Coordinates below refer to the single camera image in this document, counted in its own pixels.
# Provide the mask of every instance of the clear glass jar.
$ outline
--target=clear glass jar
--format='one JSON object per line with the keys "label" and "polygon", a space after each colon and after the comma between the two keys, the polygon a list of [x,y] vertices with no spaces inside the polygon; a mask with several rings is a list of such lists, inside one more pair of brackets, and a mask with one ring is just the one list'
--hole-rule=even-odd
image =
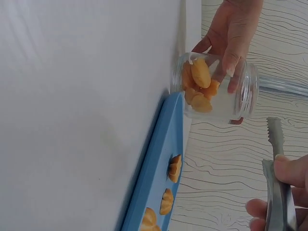
{"label": "clear glass jar", "polygon": [[171,93],[183,92],[186,116],[202,121],[241,124],[257,102],[257,68],[241,60],[231,77],[222,70],[221,57],[189,52],[174,69]]}

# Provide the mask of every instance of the blue silicone mold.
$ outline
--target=blue silicone mold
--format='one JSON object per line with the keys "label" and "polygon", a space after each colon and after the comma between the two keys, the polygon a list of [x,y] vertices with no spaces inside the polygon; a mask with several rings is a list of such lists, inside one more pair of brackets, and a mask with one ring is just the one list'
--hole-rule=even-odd
{"label": "blue silicone mold", "polygon": [[122,231],[138,231],[147,207],[155,211],[157,225],[167,231],[172,211],[162,216],[159,210],[167,188],[176,198],[182,169],[177,183],[168,178],[167,172],[169,161],[179,154],[183,166],[183,97],[181,93],[173,93],[167,97],[160,112]]}

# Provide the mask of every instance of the person's hand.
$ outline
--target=person's hand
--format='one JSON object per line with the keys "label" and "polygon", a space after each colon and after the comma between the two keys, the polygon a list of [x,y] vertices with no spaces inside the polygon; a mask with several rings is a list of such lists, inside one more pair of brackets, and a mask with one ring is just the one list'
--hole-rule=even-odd
{"label": "person's hand", "polygon": [[222,59],[222,71],[233,76],[240,59],[245,59],[257,29],[263,0],[224,0],[218,8],[207,35],[193,52],[210,54]]}
{"label": "person's hand", "polygon": [[[289,161],[285,156],[277,156],[274,162],[277,179],[295,186],[292,188],[296,209],[298,231],[308,230],[308,155],[298,160]],[[267,203],[253,199],[246,204],[247,212],[254,217],[250,222],[251,231],[263,231]]]}

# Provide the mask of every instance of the orange food piece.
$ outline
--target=orange food piece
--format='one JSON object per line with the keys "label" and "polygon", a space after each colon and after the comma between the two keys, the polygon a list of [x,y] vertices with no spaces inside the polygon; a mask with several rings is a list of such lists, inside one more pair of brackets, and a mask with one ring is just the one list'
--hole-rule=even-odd
{"label": "orange food piece", "polygon": [[141,231],[150,231],[155,228],[157,223],[157,217],[151,208],[146,208],[144,217],[142,219]]}
{"label": "orange food piece", "polygon": [[181,167],[182,167],[182,155],[179,154],[179,155],[173,157],[170,161],[170,164],[169,164],[168,176],[169,176],[169,179],[173,183],[178,182]]}
{"label": "orange food piece", "polygon": [[217,95],[220,83],[217,80],[212,79],[208,88],[202,88],[199,90],[208,100],[211,100],[213,96]]}
{"label": "orange food piece", "polygon": [[203,95],[196,95],[192,99],[192,108],[197,112],[207,113],[213,110],[210,101]]}
{"label": "orange food piece", "polygon": [[195,86],[195,82],[192,76],[191,65],[188,61],[183,64],[182,70],[182,89],[186,90],[187,88],[193,88]]}
{"label": "orange food piece", "polygon": [[156,226],[152,229],[152,231],[162,231],[162,230],[160,229],[160,227],[159,227],[158,225],[156,225]]}
{"label": "orange food piece", "polygon": [[160,215],[167,215],[170,213],[173,205],[174,197],[172,194],[172,191],[170,189],[166,189],[164,194],[163,194],[163,199],[160,204],[160,210],[159,214]]}
{"label": "orange food piece", "polygon": [[191,66],[192,78],[201,88],[208,88],[211,84],[211,75],[203,58],[197,58]]}
{"label": "orange food piece", "polygon": [[184,99],[188,105],[192,104],[193,97],[195,95],[203,95],[202,93],[195,91],[192,88],[187,88],[185,91]]}

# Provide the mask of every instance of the orange candy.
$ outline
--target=orange candy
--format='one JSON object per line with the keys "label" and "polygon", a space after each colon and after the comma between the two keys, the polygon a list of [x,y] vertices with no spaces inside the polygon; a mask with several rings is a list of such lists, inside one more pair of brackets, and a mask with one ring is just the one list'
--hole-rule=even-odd
{"label": "orange candy", "polygon": [[194,86],[195,82],[192,77],[191,65],[186,61],[182,70],[182,88],[183,90],[186,90],[188,88],[193,88]]}
{"label": "orange candy", "polygon": [[192,99],[192,108],[197,112],[207,113],[213,110],[210,101],[203,95],[196,95]]}
{"label": "orange candy", "polygon": [[202,88],[199,90],[208,100],[211,100],[213,96],[217,95],[218,87],[220,83],[217,80],[212,79],[208,88]]}
{"label": "orange candy", "polygon": [[192,78],[201,88],[208,88],[211,84],[211,75],[203,58],[197,58],[191,66]]}
{"label": "orange candy", "polygon": [[186,101],[186,103],[187,103],[188,105],[191,105],[192,100],[193,100],[193,97],[194,97],[195,95],[202,95],[202,96],[203,96],[202,93],[200,93],[200,92],[198,92],[198,91],[195,91],[195,90],[192,89],[192,88],[187,88],[187,89],[185,90],[184,98],[185,98],[185,101]]}

